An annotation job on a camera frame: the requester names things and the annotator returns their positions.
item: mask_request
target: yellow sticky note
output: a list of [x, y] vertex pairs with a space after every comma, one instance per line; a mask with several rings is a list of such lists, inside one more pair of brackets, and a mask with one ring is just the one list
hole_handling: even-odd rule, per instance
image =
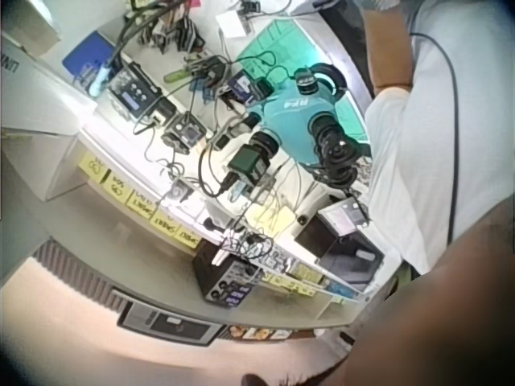
[[104, 182], [104, 190], [121, 203], [126, 203], [133, 189], [123, 179], [116, 176], [112, 171]]
[[320, 280], [322, 280], [323, 274], [315, 271], [299, 262], [291, 272], [291, 275], [297, 277], [298, 279], [303, 279], [305, 281], [310, 281], [311, 283], [318, 284]]
[[295, 283], [291, 279], [287, 279], [285, 277], [282, 279], [282, 286], [287, 288], [288, 290], [292, 290], [295, 287], [296, 284], [297, 283]]
[[306, 295], [306, 296], [315, 296], [315, 290], [308, 287], [307, 285], [299, 285], [297, 288], [299, 294]]
[[267, 206], [253, 205], [247, 211], [246, 218], [250, 225], [255, 228], [263, 227], [270, 236], [280, 233], [295, 221], [295, 213], [288, 207], [283, 207], [277, 214], [274, 205], [268, 210], [266, 208]]
[[156, 229], [169, 237], [173, 237], [179, 229], [179, 224], [161, 211], [157, 211], [150, 222]]
[[157, 209], [157, 205], [154, 202], [138, 191], [132, 192], [126, 206], [148, 220], [153, 216]]
[[265, 283], [268, 283], [270, 279], [272, 278], [272, 274], [270, 272], [265, 272], [265, 275], [262, 277], [261, 281], [264, 281]]
[[277, 287], [282, 286], [282, 277], [274, 276], [270, 279], [270, 284], [276, 285]]
[[202, 237], [182, 227], [179, 228], [179, 230], [175, 233], [174, 238], [176, 238], [181, 243], [186, 244], [190, 248], [196, 248], [202, 240]]
[[80, 161], [79, 168], [96, 183], [101, 183], [105, 173], [109, 171], [109, 168], [98, 157], [95, 157], [89, 152], [87, 152], [84, 158], [82, 158], [82, 161]]

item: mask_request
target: green cutting mat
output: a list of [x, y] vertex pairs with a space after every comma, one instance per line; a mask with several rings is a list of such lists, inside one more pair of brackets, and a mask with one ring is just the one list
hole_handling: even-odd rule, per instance
[[[313, 42], [291, 20], [274, 20], [247, 46], [238, 59], [259, 55], [264, 51], [272, 51], [277, 56], [277, 65], [286, 67], [290, 74], [299, 68], [328, 61], [325, 54], [317, 50]], [[262, 58], [270, 60], [267, 55]], [[270, 70], [260, 60], [243, 60], [241, 65], [254, 79], [266, 76]], [[279, 84], [286, 79], [286, 72], [282, 68], [276, 68], [269, 74], [268, 79], [272, 84]], [[358, 115], [360, 113], [354, 109], [349, 98], [352, 97], [348, 93], [336, 104], [338, 119], [347, 135], [359, 142], [366, 142], [368, 138]]]

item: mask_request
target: wall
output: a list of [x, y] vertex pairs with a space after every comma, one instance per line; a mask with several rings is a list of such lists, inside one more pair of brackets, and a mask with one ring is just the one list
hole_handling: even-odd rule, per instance
[[215, 341], [189, 347], [116, 327], [117, 315], [29, 259], [2, 288], [2, 341], [42, 384], [238, 385], [247, 372], [270, 385], [321, 372], [338, 358], [321, 340], [272, 345]]

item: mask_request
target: yellow label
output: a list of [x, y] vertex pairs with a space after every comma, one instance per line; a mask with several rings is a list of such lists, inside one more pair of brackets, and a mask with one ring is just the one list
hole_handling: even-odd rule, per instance
[[138, 191], [132, 192], [126, 206], [148, 220], [153, 216], [157, 208], [157, 205], [154, 202]]
[[156, 229], [169, 237], [173, 237], [179, 229], [179, 224], [161, 211], [157, 211], [150, 222]]
[[101, 183], [105, 173], [109, 170], [109, 168], [100, 159], [98, 159], [98, 157], [95, 157], [89, 152], [87, 152], [84, 158], [82, 158], [82, 161], [80, 161], [79, 168], [81, 168], [88, 177], [96, 183]]
[[277, 287], [282, 286], [282, 277], [280, 276], [274, 276], [270, 279], [270, 284], [276, 285]]
[[315, 296], [315, 290], [308, 287], [307, 285], [298, 285], [296, 290], [299, 292], [299, 294], [301, 295], [306, 295], [306, 296]]
[[289, 289], [289, 290], [292, 290], [295, 287], [296, 284], [297, 283], [295, 283], [291, 279], [287, 279], [285, 277], [282, 279], [282, 286], [287, 288], [287, 289]]
[[272, 278], [272, 273], [270, 272], [265, 272], [265, 275], [262, 277], [262, 281], [268, 283], [270, 281], [270, 279]]
[[112, 171], [104, 182], [104, 190], [121, 203], [126, 203], [132, 193], [129, 184], [117, 177]]
[[179, 227], [179, 230], [174, 235], [174, 238], [179, 240], [181, 243], [186, 244], [190, 248], [196, 248], [202, 240], [202, 237], [182, 227]]

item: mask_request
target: wire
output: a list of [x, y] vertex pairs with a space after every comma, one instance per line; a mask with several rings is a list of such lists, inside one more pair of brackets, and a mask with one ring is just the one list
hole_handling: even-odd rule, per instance
[[452, 89], [454, 93], [454, 167], [453, 167], [453, 177], [452, 177], [452, 195], [451, 195], [451, 212], [449, 214], [449, 230], [447, 233], [447, 246], [451, 245], [452, 240], [454, 239], [454, 224], [456, 217], [456, 205], [458, 202], [458, 188], [459, 188], [459, 95], [458, 95], [458, 80], [456, 78], [456, 73], [454, 66], [452, 65], [451, 58], [443, 49], [443, 47], [436, 41], [436, 39], [430, 37], [426, 34], [421, 34], [418, 32], [412, 32], [411, 36], [424, 38], [432, 42], [436, 48], [441, 52], [443, 58], [447, 62], [449, 66], [449, 70], [451, 72], [452, 78]]
[[279, 65], [279, 66], [275, 66], [275, 67], [271, 68], [271, 69], [266, 73], [266, 75], [265, 75], [265, 79], [268, 79], [268, 77], [270, 76], [270, 74], [271, 74], [272, 72], [274, 72], [274, 70], [276, 70], [276, 69], [278, 69], [278, 68], [281, 68], [281, 69], [283, 69], [283, 70], [286, 72], [286, 78], [287, 78], [287, 79], [291, 79], [291, 75], [290, 75], [290, 72], [288, 71], [288, 69], [287, 69], [286, 67], [284, 67], [284, 66], [281, 66], [281, 65]]
[[296, 213], [297, 209], [299, 208], [299, 205], [300, 205], [300, 195], [301, 195], [301, 193], [303, 191], [303, 177], [300, 174], [300, 167], [299, 167], [299, 163], [298, 162], [295, 162], [295, 169], [297, 169], [297, 175], [299, 177], [299, 191], [297, 192], [297, 200], [295, 201], [295, 206], [293, 207], [293, 212], [294, 213]]
[[212, 177], [215, 179], [215, 181], [218, 183], [218, 185], [221, 185], [222, 182], [217, 178], [217, 176], [215, 175], [215, 172], [213, 171], [212, 169], [212, 164], [211, 164], [211, 155], [212, 155], [212, 148], [213, 148], [213, 144], [211, 144], [209, 146], [209, 154], [208, 154], [208, 166], [209, 166], [209, 172], [211, 173]]
[[176, 0], [176, 1], [173, 1], [173, 2], [170, 2], [168, 3], [165, 7], [159, 7], [159, 10], [152, 14], [151, 16], [149, 16], [148, 18], [146, 18], [145, 20], [143, 20], [141, 22], [141, 24], [139, 24], [138, 26], [136, 26], [135, 28], [133, 28], [132, 30], [130, 30], [129, 34], [125, 37], [123, 37], [122, 39], [120, 39], [120, 41], [117, 43], [116, 47], [114, 48], [113, 52], [111, 53], [111, 56], [107, 59], [107, 62], [105, 64], [106, 67], [110, 67], [111, 64], [113, 63], [114, 60], [117, 59], [117, 57], [122, 53], [122, 50], [124, 48], [124, 46], [135, 36], [137, 35], [139, 32], [141, 32], [144, 28], [146, 28], [146, 26], [148, 26], [149, 24], [151, 24], [152, 22], [154, 22], [155, 20], [157, 20], [158, 18], [160, 18], [161, 16], [163, 16], [164, 14], [167, 14], [168, 12], [170, 12], [171, 10], [173, 10], [174, 8], [177, 8], [181, 5], [184, 4], [184, 1], [185, 0]]
[[193, 111], [193, 105], [195, 104], [195, 95], [196, 95], [196, 88], [197, 88], [198, 83], [199, 83], [199, 78], [197, 77], [197, 78], [195, 78], [195, 85], [193, 86], [192, 101], [190, 102], [190, 108], [187, 111], [187, 123], [190, 123], [192, 121], [192, 111]]

